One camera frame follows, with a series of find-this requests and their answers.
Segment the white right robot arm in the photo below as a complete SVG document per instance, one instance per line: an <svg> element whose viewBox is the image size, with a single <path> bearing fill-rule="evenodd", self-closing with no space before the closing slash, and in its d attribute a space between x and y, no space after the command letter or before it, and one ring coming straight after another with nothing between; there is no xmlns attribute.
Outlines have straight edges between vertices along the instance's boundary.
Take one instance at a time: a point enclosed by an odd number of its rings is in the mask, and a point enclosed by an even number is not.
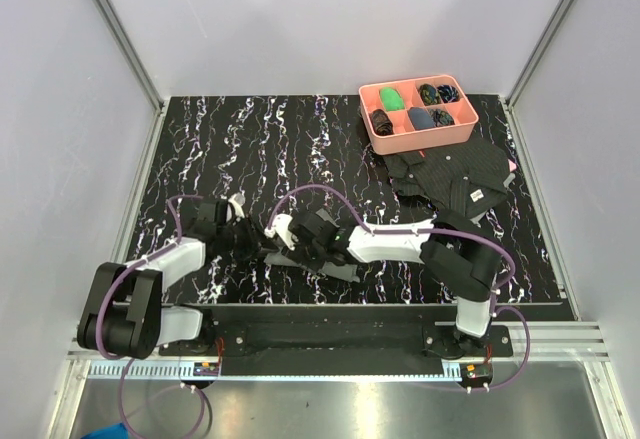
<svg viewBox="0 0 640 439"><path fill-rule="evenodd" d="M324 210L293 217L278 214L265 229L278 250L272 264L299 267L346 282L360 264L413 263L454 294L454 343L476 355L490 342L492 294L504 250L464 216L446 210L411 224L340 226Z"/></svg>

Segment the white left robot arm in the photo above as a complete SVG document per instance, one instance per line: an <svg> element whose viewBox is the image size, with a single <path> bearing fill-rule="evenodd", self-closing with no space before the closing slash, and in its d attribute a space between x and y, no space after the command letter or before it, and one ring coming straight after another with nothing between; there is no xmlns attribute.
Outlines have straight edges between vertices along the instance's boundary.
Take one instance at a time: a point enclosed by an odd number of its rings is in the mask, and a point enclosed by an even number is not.
<svg viewBox="0 0 640 439"><path fill-rule="evenodd" d="M196 217L183 226L176 203L194 200ZM196 355L215 345L216 331L204 313L190 306L167 306L164 292L213 259L231 254L250 259L263 235L247 216L244 195L204 199L177 195L167 200L176 234L160 249L126 263L96 269L78 324L76 340L108 360L145 359L159 346L181 342Z"/></svg>

